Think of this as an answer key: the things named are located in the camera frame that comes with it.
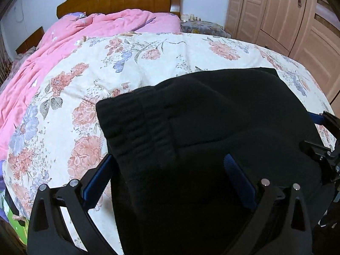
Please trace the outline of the black pants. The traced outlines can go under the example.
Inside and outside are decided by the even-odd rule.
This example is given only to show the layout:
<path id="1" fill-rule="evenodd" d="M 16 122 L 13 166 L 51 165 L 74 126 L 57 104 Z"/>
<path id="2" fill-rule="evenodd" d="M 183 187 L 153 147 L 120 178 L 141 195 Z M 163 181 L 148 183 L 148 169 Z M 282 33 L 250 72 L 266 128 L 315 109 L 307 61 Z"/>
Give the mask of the black pants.
<path id="1" fill-rule="evenodd" d="M 228 254 L 254 210 L 224 168 L 254 185 L 301 187 L 311 228 L 330 205 L 326 164 L 299 148 L 322 139 L 271 68 L 193 72 L 106 98 L 97 118 L 115 162 L 113 211 L 124 254 Z"/>

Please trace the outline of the green cartoon blanket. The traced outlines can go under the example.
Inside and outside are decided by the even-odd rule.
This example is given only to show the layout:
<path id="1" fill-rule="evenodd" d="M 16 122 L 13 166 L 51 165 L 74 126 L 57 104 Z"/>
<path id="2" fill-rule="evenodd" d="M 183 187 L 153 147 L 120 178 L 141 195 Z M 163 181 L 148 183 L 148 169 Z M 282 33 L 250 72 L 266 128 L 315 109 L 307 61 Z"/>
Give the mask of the green cartoon blanket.
<path id="1" fill-rule="evenodd" d="M 3 210 L 5 212 L 6 217 L 8 218 L 11 227 L 19 237 L 20 241 L 23 244 L 27 245 L 28 224 L 24 222 L 24 224 L 21 225 L 18 220 L 13 219 L 13 213 L 8 205 L 4 205 Z"/>

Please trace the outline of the purple bed sheet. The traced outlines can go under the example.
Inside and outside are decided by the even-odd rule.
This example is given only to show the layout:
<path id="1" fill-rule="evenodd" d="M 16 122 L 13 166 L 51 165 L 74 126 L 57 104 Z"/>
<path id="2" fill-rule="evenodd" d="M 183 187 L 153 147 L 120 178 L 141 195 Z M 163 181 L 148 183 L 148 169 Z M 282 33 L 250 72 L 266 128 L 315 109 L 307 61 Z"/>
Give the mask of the purple bed sheet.
<path id="1" fill-rule="evenodd" d="M 3 178 L 3 171 L 2 171 L 3 162 L 4 160 L 1 160 L 0 162 L 1 218 L 5 220 L 6 222 L 9 222 L 9 219 L 7 217 L 9 214 L 9 211 L 15 210 L 16 207 L 5 185 L 5 181 Z"/>

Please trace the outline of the floral cream quilt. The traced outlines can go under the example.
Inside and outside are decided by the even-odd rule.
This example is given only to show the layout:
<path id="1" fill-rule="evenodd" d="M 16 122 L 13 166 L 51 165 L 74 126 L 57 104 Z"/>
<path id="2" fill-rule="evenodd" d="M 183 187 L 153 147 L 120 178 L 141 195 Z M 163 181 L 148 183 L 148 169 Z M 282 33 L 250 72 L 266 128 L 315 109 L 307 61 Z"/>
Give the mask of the floral cream quilt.
<path id="1" fill-rule="evenodd" d="M 59 188 L 80 180 L 110 154 L 97 118 L 99 101 L 193 72 L 245 68 L 275 70 L 308 112 L 333 114 L 301 63 L 257 44 L 191 33 L 130 32 L 81 40 L 80 47 L 44 77 L 10 137 L 3 178 L 20 215 L 29 222 L 39 186 Z M 322 146 L 333 151 L 338 131 L 315 126 Z M 124 254 L 109 174 L 108 185 L 88 214 L 113 254 Z M 73 243 L 85 250 L 67 209 L 62 207 L 61 213 Z M 338 224 L 321 227 L 319 222 L 311 228 L 311 254 L 323 241 L 315 232 L 337 228 Z"/>

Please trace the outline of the light wooden wardrobe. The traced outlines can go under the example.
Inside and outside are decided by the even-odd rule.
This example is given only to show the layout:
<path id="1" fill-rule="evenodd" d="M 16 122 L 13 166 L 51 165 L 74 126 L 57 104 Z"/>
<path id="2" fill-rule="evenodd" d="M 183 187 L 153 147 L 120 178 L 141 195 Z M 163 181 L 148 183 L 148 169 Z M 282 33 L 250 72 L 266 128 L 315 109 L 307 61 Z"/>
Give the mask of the light wooden wardrobe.
<path id="1" fill-rule="evenodd" d="M 312 74 L 329 102 L 339 95 L 339 19 L 327 0 L 229 0 L 225 31 L 279 52 Z"/>

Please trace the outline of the floral covered nightstand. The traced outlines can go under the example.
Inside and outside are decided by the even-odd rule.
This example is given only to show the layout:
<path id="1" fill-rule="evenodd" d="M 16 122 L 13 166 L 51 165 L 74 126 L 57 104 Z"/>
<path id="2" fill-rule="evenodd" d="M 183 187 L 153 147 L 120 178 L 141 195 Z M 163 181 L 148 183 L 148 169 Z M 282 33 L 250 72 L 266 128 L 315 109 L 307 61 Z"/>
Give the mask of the floral covered nightstand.
<path id="1" fill-rule="evenodd" d="M 224 31 L 224 27 L 209 21 L 202 21 L 194 15 L 183 14 L 180 17 L 181 31 L 184 33 L 196 33 L 201 35 L 219 36 L 231 38 L 231 34 Z"/>

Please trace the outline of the patterned red curtain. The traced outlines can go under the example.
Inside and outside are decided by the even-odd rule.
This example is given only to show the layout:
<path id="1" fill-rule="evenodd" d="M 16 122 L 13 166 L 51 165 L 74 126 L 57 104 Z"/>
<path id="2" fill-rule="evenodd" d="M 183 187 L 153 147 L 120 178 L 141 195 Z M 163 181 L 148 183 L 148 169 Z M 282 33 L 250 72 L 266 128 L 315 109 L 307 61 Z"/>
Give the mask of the patterned red curtain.
<path id="1" fill-rule="evenodd" d="M 5 48 L 5 43 L 3 41 L 3 37 L 1 35 L 1 42 L 0 42 L 0 72 L 1 72 L 1 92 L 5 89 L 8 85 L 9 81 L 11 80 L 11 69 L 13 62 L 10 60 L 9 55 L 7 54 L 7 50 Z"/>

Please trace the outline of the dark wooden side cabinet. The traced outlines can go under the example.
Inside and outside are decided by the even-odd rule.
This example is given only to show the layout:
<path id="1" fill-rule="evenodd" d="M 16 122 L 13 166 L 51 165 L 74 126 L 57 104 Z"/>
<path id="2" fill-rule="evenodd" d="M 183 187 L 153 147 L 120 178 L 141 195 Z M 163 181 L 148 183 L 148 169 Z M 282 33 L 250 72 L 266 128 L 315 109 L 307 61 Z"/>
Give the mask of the dark wooden side cabinet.
<path id="1" fill-rule="evenodd" d="M 24 54 L 32 47 L 37 47 L 42 37 L 44 36 L 43 27 L 39 27 L 33 34 L 31 34 L 24 42 L 16 49 L 17 54 Z"/>

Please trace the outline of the pink duvet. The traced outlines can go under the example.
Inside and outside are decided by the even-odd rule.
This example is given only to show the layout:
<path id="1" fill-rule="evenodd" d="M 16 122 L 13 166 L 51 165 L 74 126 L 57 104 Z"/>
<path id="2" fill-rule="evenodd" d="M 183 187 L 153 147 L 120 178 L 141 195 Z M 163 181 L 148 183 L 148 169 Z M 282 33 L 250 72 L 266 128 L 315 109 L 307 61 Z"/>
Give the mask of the pink duvet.
<path id="1" fill-rule="evenodd" d="M 67 14 L 42 37 L 37 50 L 21 65 L 1 91 L 1 159 L 6 159 L 10 137 L 20 125 L 44 77 L 87 37 L 109 37 L 126 32 L 179 33 L 180 19 L 172 13 L 126 9 L 80 18 Z"/>

